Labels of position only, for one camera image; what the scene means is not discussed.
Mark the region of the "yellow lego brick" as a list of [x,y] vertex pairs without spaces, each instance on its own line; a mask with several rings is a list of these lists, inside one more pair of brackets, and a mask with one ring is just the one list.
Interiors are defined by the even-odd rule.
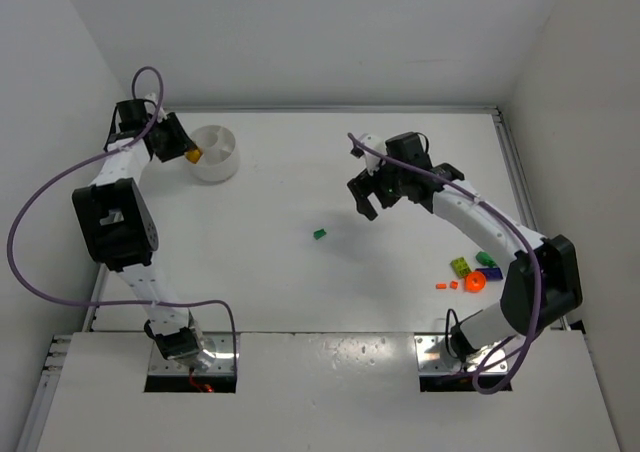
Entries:
[[201,151],[200,148],[194,148],[194,149],[188,150],[184,154],[185,158],[191,164],[197,164],[201,159],[202,155],[203,155],[203,152]]

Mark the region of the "small green lego piece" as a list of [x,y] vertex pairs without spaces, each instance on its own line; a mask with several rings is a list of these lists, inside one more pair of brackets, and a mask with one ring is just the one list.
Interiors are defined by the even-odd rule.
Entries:
[[325,229],[318,229],[316,231],[313,232],[313,237],[315,240],[319,240],[321,238],[323,238],[325,235],[327,234]]

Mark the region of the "lime green lego brick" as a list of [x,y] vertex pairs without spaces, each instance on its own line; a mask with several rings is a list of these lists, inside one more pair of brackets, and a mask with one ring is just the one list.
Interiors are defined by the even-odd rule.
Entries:
[[450,265],[458,278],[466,278],[472,273],[472,269],[464,257],[457,257],[450,262]]

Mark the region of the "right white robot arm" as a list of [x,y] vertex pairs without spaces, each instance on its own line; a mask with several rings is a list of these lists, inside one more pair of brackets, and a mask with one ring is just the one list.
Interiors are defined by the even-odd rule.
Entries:
[[445,220],[488,253],[504,277],[499,301],[456,324],[449,353],[463,360],[485,346],[515,336],[536,336],[583,302],[574,244],[548,238],[518,223],[486,201],[449,163],[435,165],[421,133],[388,140],[365,134],[352,138],[351,153],[365,168],[347,187],[356,210],[368,220],[401,199]]

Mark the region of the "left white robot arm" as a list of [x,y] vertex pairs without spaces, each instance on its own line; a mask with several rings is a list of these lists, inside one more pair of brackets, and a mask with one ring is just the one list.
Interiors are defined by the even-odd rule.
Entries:
[[122,101],[115,106],[100,172],[90,185],[72,193],[72,203],[91,258],[116,273],[145,303],[144,331],[161,356],[196,368],[205,339],[188,307],[153,261],[159,233],[139,190],[145,167],[184,157],[196,164],[203,152],[177,116],[157,106],[158,98]]

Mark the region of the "white divided round container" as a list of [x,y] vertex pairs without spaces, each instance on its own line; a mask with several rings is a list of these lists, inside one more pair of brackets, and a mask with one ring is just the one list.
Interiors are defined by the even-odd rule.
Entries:
[[191,139],[202,156],[195,163],[187,162],[187,169],[197,179],[207,183],[224,182],[239,169],[240,153],[236,137],[226,127],[209,125],[196,129]]

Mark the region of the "dark green lego brick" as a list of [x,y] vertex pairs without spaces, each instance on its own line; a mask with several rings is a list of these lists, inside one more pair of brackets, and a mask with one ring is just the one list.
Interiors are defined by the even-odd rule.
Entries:
[[486,268],[495,268],[497,263],[495,260],[485,251],[480,251],[475,255],[476,261]]

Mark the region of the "orange round lego piece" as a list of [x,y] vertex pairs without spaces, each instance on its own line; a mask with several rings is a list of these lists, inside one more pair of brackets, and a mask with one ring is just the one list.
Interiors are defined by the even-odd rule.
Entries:
[[479,270],[473,271],[465,277],[465,290],[471,293],[482,291],[487,284],[486,276]]

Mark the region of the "blue lego brick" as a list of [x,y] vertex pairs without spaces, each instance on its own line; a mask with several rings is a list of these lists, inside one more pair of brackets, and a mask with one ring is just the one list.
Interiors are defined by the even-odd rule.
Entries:
[[503,274],[497,267],[476,268],[475,271],[483,274],[489,282],[501,281],[503,279]]

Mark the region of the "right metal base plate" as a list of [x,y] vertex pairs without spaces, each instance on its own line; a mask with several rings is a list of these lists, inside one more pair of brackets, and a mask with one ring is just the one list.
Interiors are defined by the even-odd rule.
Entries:
[[418,372],[424,377],[473,373],[494,347],[494,344],[485,346],[461,362],[447,351],[443,334],[417,334],[413,339]]

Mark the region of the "metal base plate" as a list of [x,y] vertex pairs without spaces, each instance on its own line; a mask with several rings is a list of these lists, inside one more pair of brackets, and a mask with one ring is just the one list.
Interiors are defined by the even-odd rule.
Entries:
[[447,351],[443,334],[417,334],[413,339],[418,372],[424,377],[473,373],[494,347],[494,344],[485,346],[461,362]]
[[233,378],[234,359],[239,351],[233,351],[232,335],[204,333],[204,347],[193,363],[166,360],[153,346],[148,362],[147,375],[151,377],[184,377],[193,370],[196,377]]

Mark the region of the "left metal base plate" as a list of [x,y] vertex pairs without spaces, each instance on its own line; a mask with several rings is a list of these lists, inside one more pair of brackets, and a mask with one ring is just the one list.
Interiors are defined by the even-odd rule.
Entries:
[[151,377],[184,377],[193,370],[196,377],[233,378],[234,359],[239,351],[233,351],[232,335],[204,333],[204,347],[193,363],[166,360],[153,346],[148,362],[147,375]]

